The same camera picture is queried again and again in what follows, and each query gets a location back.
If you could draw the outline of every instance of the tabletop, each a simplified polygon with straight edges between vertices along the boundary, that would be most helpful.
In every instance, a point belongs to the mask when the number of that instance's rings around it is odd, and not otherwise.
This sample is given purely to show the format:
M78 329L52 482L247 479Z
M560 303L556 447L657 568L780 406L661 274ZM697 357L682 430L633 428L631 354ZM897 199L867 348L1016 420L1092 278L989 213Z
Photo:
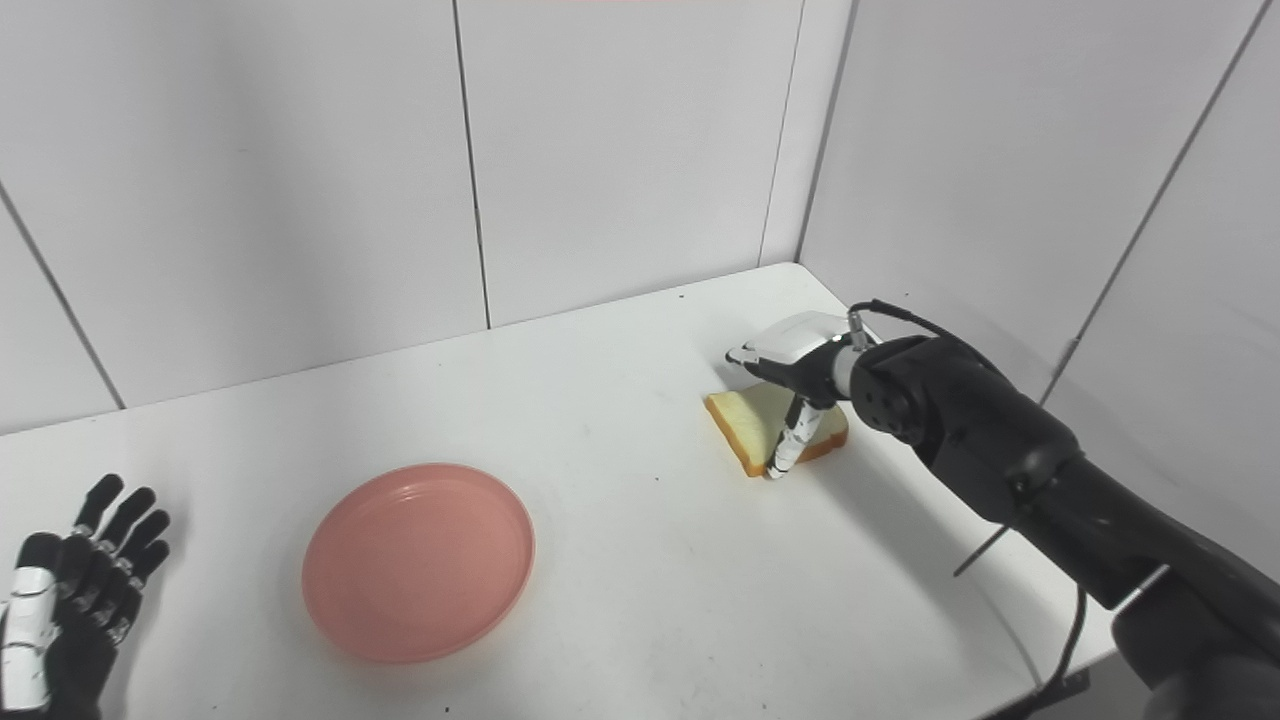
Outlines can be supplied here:
M844 307L773 265L0 437L0 547L67 529L106 471L174 515L108 717L980 717L1048 675L1074 585L1015 534L952 579L992 525L847 407L845 447L742 474L701 400L804 310ZM530 582L454 655L349 659L303 607L307 541L435 461L520 496ZM1091 606L1076 666L1107 625Z

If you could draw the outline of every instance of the robotic hand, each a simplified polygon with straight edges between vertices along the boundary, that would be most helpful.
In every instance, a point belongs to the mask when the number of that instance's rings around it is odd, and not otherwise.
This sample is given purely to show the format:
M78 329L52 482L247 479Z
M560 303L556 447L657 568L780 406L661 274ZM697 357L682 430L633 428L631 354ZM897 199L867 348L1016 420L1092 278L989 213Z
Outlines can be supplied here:
M936 337L877 342L864 310ZM1073 638L1084 593L1107 609L1133 598L1112 634L1155 691L1148 717L1280 717L1280 585L1093 465L1066 425L963 340L873 300L847 318L788 318L726 357L796 393L769 477L782 477L804 450L814 413L847 400L864 424L909 445L974 512L1001 525L956 574L1012 529L1079 584ZM1033 708L1023 703L1016 714Z
M36 533L23 543L0 616L0 719L101 716L99 697L115 648L137 619L147 578L169 556L157 539L168 512L156 510L138 523L155 505L151 488L129 495L93 538L123 489L119 477L104 477L67 538Z

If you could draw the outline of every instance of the cable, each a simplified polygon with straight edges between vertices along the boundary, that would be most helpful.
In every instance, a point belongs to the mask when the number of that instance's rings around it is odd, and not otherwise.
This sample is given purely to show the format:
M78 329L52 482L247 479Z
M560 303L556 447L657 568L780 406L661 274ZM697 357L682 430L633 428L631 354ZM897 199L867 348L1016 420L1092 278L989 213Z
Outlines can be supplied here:
M922 328L929 331L931 333L933 333L933 334L936 334L938 337L945 337L945 338L947 338L947 340L950 340L952 342L960 343L961 346L964 346L965 348L968 348L969 352L974 354L974 356L978 359L978 363L982 364L983 368L991 370L992 373L996 373L1001 378L1005 377L1005 374L1000 372L1000 368L997 368L996 364L992 363L991 360L987 360L987 356L983 355L982 352L979 352L977 347L974 347L974 346L969 345L968 342L960 340L959 336L956 336L951 331L943 328L942 325L940 325L940 324L937 324L937 323L934 323L932 320L927 320L927 319L916 315L915 313L911 313L906 307L899 307L897 305L893 305L891 302L884 302L883 300L870 300L870 301L865 301L865 302L854 302L852 305L849 306L849 311L850 313L859 313L861 310L867 310L868 313L876 313L877 315L884 315L884 316L888 316L888 318L895 318L895 319L902 320L905 323L911 323L913 325L922 327Z
M1089 596L1085 594L1083 587L1075 585L1075 619L1071 620L1071 629L1066 634L1066 644L1062 647L1062 655L1059 657L1053 674L1036 692L992 715L988 720L1027 720L1039 710L1039 702L1044 693L1059 687L1071 667L1071 656L1075 655L1075 646L1079 644L1080 633L1084 632L1084 614L1088 606Z

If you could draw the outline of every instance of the white robotic hand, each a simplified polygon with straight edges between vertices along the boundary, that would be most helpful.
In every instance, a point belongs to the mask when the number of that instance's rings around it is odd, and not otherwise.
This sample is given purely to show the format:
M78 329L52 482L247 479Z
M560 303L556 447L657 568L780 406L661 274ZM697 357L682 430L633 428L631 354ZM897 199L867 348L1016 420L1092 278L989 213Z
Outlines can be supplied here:
M100 717L115 647L133 626L147 578L169 555L157 539L169 515L156 510L138 523L155 505L151 488L125 498L93 538L123 489L119 477L104 477L67 538L36 533L23 543L0 616L0 719Z
M795 393L765 465L769 478L785 475L813 439L823 413L849 398L854 363L872 342L856 311L846 318L810 311L774 323L724 355L762 380Z

